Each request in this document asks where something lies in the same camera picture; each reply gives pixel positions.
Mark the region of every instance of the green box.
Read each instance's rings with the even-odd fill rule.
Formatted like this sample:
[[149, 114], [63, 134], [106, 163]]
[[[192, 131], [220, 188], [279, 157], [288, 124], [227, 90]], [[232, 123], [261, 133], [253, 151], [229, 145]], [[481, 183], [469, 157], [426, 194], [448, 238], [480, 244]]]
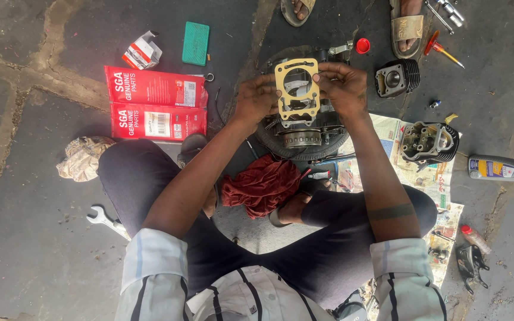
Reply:
[[198, 66], [206, 65], [207, 41], [210, 38], [210, 26], [186, 22], [182, 61]]

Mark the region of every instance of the red cloth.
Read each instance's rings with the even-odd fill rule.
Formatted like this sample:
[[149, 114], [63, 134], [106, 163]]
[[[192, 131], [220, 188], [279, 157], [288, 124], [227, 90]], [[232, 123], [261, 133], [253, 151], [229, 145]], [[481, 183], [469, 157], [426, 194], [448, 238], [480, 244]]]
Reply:
[[262, 218], [295, 194], [299, 183], [300, 172], [295, 164], [290, 160], [274, 162], [268, 154], [251, 163], [235, 180], [226, 175], [221, 199], [225, 206], [245, 204], [247, 216]]

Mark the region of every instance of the gasket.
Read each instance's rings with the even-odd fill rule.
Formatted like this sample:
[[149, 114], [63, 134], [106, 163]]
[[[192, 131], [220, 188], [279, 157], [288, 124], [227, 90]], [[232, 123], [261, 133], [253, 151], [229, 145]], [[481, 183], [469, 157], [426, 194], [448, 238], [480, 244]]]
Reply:
[[[303, 69], [311, 75], [311, 88], [310, 90], [302, 95], [302, 96], [291, 96], [287, 91], [285, 91], [284, 87], [284, 79], [285, 76], [294, 69]], [[314, 58], [299, 58], [292, 59], [284, 63], [279, 63], [275, 67], [275, 81], [277, 85], [277, 89], [281, 91], [281, 97], [279, 98], [279, 115], [281, 115], [282, 120], [287, 120], [291, 115], [299, 115], [309, 114], [311, 117], [315, 117], [320, 110], [320, 90], [319, 85], [317, 85], [314, 81], [312, 81], [312, 76], [319, 72], [318, 62]], [[311, 104], [312, 107], [304, 108], [299, 110], [288, 110], [291, 100], [303, 100], [310, 99], [314, 101]]]

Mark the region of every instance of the red bottle cap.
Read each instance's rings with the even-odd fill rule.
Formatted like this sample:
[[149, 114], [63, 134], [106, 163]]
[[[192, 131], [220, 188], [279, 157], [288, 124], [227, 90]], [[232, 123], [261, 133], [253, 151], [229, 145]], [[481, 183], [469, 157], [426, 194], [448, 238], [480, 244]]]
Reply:
[[359, 54], [366, 54], [370, 50], [370, 41], [366, 38], [360, 38], [356, 42], [356, 52]]
[[473, 230], [471, 229], [471, 227], [469, 225], [462, 225], [461, 226], [461, 232], [463, 234], [470, 234]]

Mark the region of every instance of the striped shirt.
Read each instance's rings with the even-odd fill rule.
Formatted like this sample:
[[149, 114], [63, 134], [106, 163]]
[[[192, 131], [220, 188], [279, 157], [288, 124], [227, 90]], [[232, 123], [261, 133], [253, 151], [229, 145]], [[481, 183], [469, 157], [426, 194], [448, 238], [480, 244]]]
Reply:
[[[370, 246], [379, 321], [446, 320], [426, 249], [423, 239]], [[167, 233], [137, 233], [126, 247], [116, 321], [334, 321], [261, 266], [232, 271], [186, 302], [186, 250], [185, 242]]]

